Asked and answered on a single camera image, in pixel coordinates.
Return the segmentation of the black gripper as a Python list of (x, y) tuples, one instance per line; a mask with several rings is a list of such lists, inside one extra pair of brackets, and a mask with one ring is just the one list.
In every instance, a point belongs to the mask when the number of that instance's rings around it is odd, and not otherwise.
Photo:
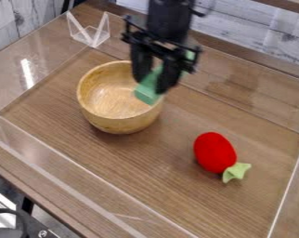
[(187, 50), (198, 52), (202, 48), (187, 42), (194, 16), (203, 16), (195, 10), (197, 0), (150, 0), (146, 17), (124, 17), (126, 32), (122, 39), (131, 45), (132, 75), (142, 83), (151, 73), (154, 59), (163, 61), (163, 70), (158, 76), (156, 93), (166, 94), (178, 85)]

